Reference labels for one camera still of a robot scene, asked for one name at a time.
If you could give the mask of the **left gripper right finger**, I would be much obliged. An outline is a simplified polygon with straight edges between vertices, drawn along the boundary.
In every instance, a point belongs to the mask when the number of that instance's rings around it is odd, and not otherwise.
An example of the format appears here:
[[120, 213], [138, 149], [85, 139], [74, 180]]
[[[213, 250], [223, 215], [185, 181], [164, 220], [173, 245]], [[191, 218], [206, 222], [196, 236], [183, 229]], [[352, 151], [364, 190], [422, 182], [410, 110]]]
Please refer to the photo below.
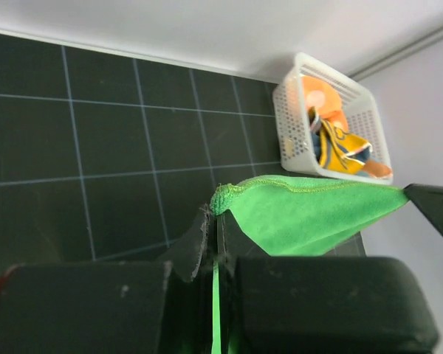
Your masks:
[[432, 353], [439, 330], [411, 270], [387, 257], [275, 257], [216, 219], [221, 353]]

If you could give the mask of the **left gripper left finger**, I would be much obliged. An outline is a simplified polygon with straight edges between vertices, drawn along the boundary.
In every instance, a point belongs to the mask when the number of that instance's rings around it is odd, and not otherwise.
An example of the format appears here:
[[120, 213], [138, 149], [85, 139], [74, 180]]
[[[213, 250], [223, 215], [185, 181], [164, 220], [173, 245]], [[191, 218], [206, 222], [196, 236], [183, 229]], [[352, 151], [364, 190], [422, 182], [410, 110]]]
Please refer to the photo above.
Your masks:
[[209, 353], [213, 217], [154, 261], [15, 265], [0, 277], [0, 353]]

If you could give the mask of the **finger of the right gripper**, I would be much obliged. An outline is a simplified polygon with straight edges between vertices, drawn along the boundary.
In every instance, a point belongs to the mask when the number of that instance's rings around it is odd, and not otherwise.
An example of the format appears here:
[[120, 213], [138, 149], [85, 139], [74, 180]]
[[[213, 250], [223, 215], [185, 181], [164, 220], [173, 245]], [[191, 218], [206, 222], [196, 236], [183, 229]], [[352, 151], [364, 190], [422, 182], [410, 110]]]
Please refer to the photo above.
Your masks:
[[404, 193], [443, 237], [443, 187], [409, 184]]

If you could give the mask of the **green microfiber towel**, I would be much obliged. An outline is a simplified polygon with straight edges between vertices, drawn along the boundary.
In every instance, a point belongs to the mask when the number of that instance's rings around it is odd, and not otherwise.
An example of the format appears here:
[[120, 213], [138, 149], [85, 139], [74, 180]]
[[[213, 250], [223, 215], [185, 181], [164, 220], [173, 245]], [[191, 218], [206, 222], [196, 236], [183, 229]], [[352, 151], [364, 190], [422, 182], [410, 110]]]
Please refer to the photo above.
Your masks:
[[328, 178], [262, 175], [217, 187], [210, 208], [231, 212], [270, 256], [322, 256], [408, 202], [402, 189]]

